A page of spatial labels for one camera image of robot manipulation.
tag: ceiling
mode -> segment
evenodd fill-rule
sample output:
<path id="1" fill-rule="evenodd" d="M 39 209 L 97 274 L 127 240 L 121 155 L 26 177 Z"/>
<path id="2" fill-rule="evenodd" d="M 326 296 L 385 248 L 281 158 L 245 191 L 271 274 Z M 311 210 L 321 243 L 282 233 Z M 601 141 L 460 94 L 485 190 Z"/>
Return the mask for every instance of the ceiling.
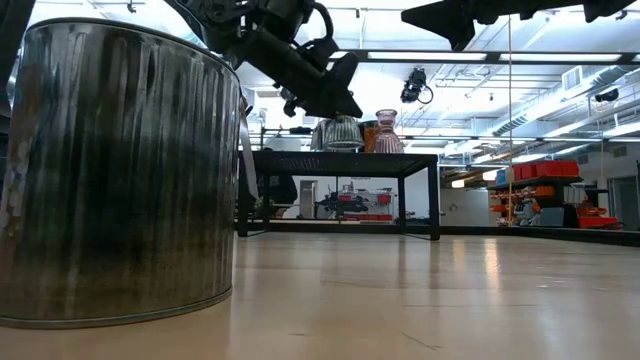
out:
<path id="1" fill-rule="evenodd" d="M 429 0 L 324 0 L 334 22 L 334 38 L 341 49 L 384 49 L 450 51 L 447 40 L 433 33 L 421 30 L 400 20 L 400 11 L 423 5 Z M 127 0 L 38 0 L 30 23 L 51 17 L 88 16 L 127 21 L 151 27 L 160 31 L 188 39 L 199 40 L 184 21 L 162 0 L 137 0 L 136 13 L 127 10 Z M 536 52 L 635 52 L 640 48 L 640 3 L 626 9 L 626 17 L 599 18 L 591 24 L 584 21 L 581 7 L 543 11 L 533 19 L 520 21 L 517 16 L 511 20 L 511 49 L 513 51 Z M 297 36 L 299 43 L 321 37 L 324 24 L 314 13 L 308 24 L 303 25 Z M 489 26 L 476 24 L 476 36 L 466 51 L 508 51 L 509 18 L 501 17 Z M 403 104 L 400 91 L 407 76 L 416 66 L 425 70 L 435 98 L 429 105 L 419 103 Z M 382 108 L 398 110 L 397 132 L 404 135 L 487 135 L 487 131 L 512 111 L 517 112 L 529 101 L 536 102 L 541 95 L 561 85 L 562 74 L 574 65 L 445 65 L 411 63 L 361 63 L 350 85 L 354 97 L 364 112 L 363 120 L 375 119 L 375 112 Z M 293 127 L 310 125 L 300 114 L 291 119 L 281 109 L 283 101 L 277 97 L 268 77 L 248 64 L 238 69 L 243 86 L 248 91 L 256 90 L 252 130 L 258 131 L 261 124 L 268 127 Z M 635 85 L 638 76 L 628 76 L 620 87 L 620 99 L 611 104 L 594 104 L 591 111 L 586 106 L 586 97 L 549 108 L 544 116 L 533 119 L 514 130 L 514 136 L 542 137 L 555 129 L 584 119 L 589 114 L 602 113 L 636 99 Z M 614 121 L 611 115 L 596 123 L 573 129 L 569 136 L 591 137 L 594 132 L 611 130 L 616 126 L 635 122 L 635 116 Z M 500 144 L 462 141 L 464 145 L 450 144 L 451 141 L 407 141 L 408 151 L 429 151 L 445 153 L 445 146 L 452 145 L 480 156 L 490 151 L 498 151 Z M 448 155 L 460 153 L 447 150 Z"/>

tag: shelf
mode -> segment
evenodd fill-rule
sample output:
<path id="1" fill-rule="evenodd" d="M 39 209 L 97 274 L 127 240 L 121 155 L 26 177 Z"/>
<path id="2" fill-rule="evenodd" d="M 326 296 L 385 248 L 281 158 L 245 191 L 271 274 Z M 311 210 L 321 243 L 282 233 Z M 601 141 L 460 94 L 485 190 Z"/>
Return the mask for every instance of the shelf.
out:
<path id="1" fill-rule="evenodd" d="M 527 187 L 530 185 L 570 185 L 573 183 L 581 182 L 581 177 L 544 177 L 544 178 L 534 178 L 516 181 L 513 183 L 513 189 L 519 189 L 523 187 Z M 507 190 L 509 189 L 509 184 L 500 184 L 495 186 L 489 186 L 487 190 Z"/>

